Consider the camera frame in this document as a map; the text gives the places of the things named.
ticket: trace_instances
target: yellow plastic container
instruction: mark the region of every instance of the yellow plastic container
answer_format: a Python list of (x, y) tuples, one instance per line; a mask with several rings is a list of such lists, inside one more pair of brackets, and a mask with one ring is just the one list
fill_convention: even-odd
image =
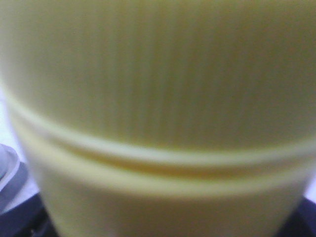
[(316, 1), (0, 0), (9, 115), (62, 237), (272, 237), (315, 169)]

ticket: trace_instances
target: dark surface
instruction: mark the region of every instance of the dark surface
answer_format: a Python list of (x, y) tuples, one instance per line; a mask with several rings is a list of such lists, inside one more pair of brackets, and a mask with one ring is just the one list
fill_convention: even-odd
[[(0, 237), (58, 237), (39, 195), (0, 216)], [(316, 204), (303, 199), (275, 237), (316, 237)]]

